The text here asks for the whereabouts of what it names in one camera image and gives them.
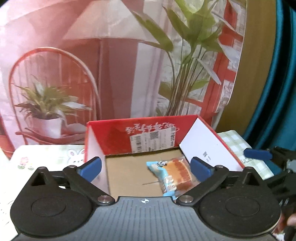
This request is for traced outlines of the right hand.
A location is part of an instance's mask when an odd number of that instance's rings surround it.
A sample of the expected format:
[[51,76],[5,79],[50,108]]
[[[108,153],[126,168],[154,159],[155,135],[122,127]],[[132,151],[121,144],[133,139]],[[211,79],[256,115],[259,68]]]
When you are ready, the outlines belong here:
[[280,233],[284,230],[286,226],[294,227],[296,226],[296,213],[291,214],[289,217],[285,217],[283,214],[280,217],[274,233]]

